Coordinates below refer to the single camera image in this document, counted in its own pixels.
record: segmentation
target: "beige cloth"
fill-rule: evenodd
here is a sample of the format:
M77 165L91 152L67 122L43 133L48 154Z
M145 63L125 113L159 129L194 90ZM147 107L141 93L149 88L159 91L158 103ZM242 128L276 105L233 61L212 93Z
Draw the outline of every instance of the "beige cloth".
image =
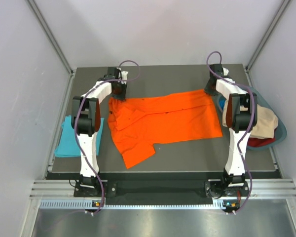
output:
M225 106L222 113L222 125L226 125L226 111L227 111L228 101L225 101ZM241 111L248 110L248 108L240 107ZM274 138L274 130L278 126L278 118L274 112L268 108L258 105L258 122L253 127L250 137L252 138Z

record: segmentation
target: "red cloth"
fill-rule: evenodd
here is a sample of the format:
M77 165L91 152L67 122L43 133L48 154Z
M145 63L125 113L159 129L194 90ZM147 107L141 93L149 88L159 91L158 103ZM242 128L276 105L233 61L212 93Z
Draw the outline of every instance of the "red cloth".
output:
M274 138L266 138L266 139L259 139L259 138L249 138L247 146L249 147L263 147L275 142L276 139Z

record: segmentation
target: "cable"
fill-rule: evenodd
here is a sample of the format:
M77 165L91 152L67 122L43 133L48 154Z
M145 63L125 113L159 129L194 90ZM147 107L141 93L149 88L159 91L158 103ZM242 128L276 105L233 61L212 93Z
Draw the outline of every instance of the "cable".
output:
M214 53L219 54L219 56L220 56L220 63L222 63L222 54L221 54L220 52L218 52L218 51L211 52L211 53L208 55L207 59L206 59L206 65L207 65L209 71L210 71L214 76L216 76L218 79L222 79L223 81L226 81L226 82L230 83L230 81L228 81L228 80L224 79L223 77L219 76L218 74L216 74L216 73L210 68L208 61L209 61L210 57L211 57ZM250 100L253 102L253 104L255 103L255 100L254 100L254 97L253 97L253 93L252 93L252 91L250 90L250 87L248 87L248 86L246 86L246 85L237 84L237 83L232 83L232 85L236 85L236 86L238 86L238 87L244 89L245 91L247 91L248 94L250 95ZM252 124L253 124L254 116L255 116L255 106L251 106L251 117L250 117L250 122L249 122L248 128L246 129L245 133L244 133L243 136L240 138L240 140L239 140L239 142L238 142L238 144L237 144L237 148L238 148L238 151L239 151L239 153L240 153L240 156L241 156L241 159L242 159L242 162L243 162L243 166L244 166L245 170L247 171L247 173L248 173L248 175L249 175L249 179L250 179L250 188L249 188L249 193L248 193L246 199L244 200L243 204L239 207L239 209L236 211L236 213L239 212L239 211L245 206L245 204L246 204L247 201L249 200L249 197L250 197L250 195L251 195L251 191L252 191L252 175L251 175L250 170L248 169L248 166L247 166L247 163L246 163L246 161L245 161L245 158L243 157L242 151L241 151L241 149L240 149L240 143L243 141L243 139L245 138L245 136L249 133L249 131L250 131L251 127L252 127Z
M119 64L119 68L124 64L124 63L127 63L127 62L130 62L130 63L134 63L137 67L138 67L138 75L133 78L133 79L128 79L127 82L131 82L131 81L134 81L136 79L138 79L140 77L140 66L138 65L138 63L136 63L135 61L132 61L132 60L125 60L123 62L121 62ZM101 85L103 85L104 83L107 83L107 82L113 82L113 81L121 81L119 79L109 79L109 80L105 80L101 83L99 83L98 85L96 85L94 88L90 89L84 96L84 98L82 99L81 101L81 104L80 104L80 107L79 107L79 110L78 110L78 113L77 113L77 117L75 119L75 122L74 122L74 138L75 138L75 141L85 159L85 162L88 164L88 166L90 167L90 169L93 171L93 173L95 174L95 176L97 177L97 179L99 180L99 183L100 183L100 186L101 186L101 204L99 206L99 208L94 212L94 214L98 213L101 209L101 207L103 207L104 205L104 187L103 187L103 183L102 183L102 180L101 178L99 177L99 175L97 174L97 172L95 171L95 169L92 167L92 165L90 164L90 162L88 161L87 157L86 157L86 154L84 152L84 150L82 149L80 143L79 143L79 140L78 140L78 134L77 134L77 126L78 126L78 120L80 118L80 115L81 115L81 112L82 112L82 107L84 105L84 102L85 100L87 99L88 95L91 94L93 91L95 91L97 88L99 88Z
M75 186L71 184L71 181L70 181L70 180L69 180L69 184L70 184L70 186L72 186L72 187L74 187L74 188L75 188Z

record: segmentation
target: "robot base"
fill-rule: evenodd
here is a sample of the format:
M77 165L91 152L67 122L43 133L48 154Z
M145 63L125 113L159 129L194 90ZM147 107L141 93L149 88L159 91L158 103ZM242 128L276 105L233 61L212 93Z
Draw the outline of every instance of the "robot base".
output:
M227 213L234 212L240 208L241 197L249 194L248 183L245 181L243 186L225 187L220 180L205 181L206 196L214 199L222 199L223 211Z
M105 197L116 196L116 182L102 182ZM92 198L101 197L101 186L95 177L84 177L80 175L79 181L75 184L74 197L76 198Z

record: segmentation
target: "metal floor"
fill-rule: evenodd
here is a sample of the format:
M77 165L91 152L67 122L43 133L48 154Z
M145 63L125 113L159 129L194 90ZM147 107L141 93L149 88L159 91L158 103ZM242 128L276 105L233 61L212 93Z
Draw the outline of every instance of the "metal floor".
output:
M241 64L225 65L230 76L238 83L248 85ZM123 67L129 78L137 75L136 67ZM75 95L87 92L95 81L107 73L107 67L78 68L75 74L66 115L71 114L71 103ZM204 88L209 79L206 65L141 66L141 77L129 83L127 97L153 97L176 92ZM107 118L108 98L101 103L101 116ZM107 122L104 123L98 164L105 172L221 172L228 159L229 130L222 127L223 137L172 144L155 144L156 154L144 162L126 169L121 154L116 149ZM247 151L246 161L251 171L274 171L269 150ZM52 172L80 172L80 158L55 158Z
M40 209L32 237L296 237L285 200L250 200L236 216L221 210L75 213L43 231L69 212Z

